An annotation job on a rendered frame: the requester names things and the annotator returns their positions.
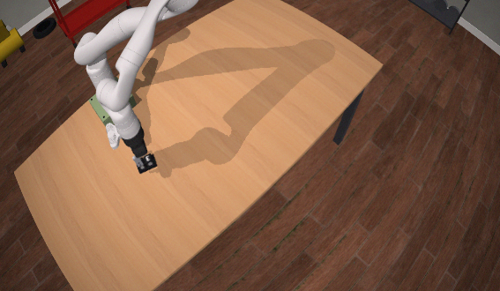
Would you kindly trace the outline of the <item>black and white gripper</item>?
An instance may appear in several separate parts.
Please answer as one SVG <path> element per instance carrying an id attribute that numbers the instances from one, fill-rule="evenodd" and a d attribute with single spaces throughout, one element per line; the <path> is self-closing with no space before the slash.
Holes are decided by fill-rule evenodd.
<path id="1" fill-rule="evenodd" d="M 106 131 L 108 134 L 108 141 L 113 150 L 117 149 L 120 143 L 120 139 L 132 150 L 134 153 L 132 159 L 135 161 L 138 167 L 144 165 L 140 157 L 147 154 L 147 149 L 144 141 L 144 131 L 141 126 L 141 122 L 135 115 L 134 122 L 130 127 L 124 130 L 117 129 L 114 124 L 108 123 L 106 125 Z"/>

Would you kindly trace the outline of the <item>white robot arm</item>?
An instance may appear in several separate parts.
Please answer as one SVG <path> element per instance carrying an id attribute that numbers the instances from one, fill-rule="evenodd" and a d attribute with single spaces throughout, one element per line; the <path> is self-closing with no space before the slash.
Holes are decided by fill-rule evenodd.
<path id="1" fill-rule="evenodd" d="M 118 14 L 98 34 L 86 33 L 81 38 L 74 59 L 76 63 L 86 65 L 86 72 L 96 89 L 96 98 L 117 129 L 127 129 L 134 122 L 135 113 L 128 101 L 138 70 L 153 45 L 156 24 L 188 11 L 197 2 L 151 0 L 148 6 L 130 8 Z M 130 37 L 116 62 L 120 73 L 116 81 L 106 51 Z"/>

